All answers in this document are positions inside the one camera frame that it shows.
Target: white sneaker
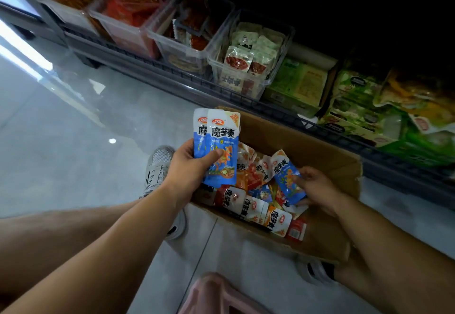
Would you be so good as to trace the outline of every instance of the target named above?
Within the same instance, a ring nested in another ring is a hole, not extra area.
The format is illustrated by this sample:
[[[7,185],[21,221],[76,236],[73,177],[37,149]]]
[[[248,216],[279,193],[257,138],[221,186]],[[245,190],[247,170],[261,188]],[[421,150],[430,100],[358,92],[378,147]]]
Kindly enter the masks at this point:
[[[160,146],[151,154],[145,171],[145,190],[139,198],[144,198],[149,195],[162,184],[164,178],[168,174],[173,155],[174,150],[168,146]],[[185,231],[186,225],[187,220],[182,210],[174,220],[165,240],[178,238]]]

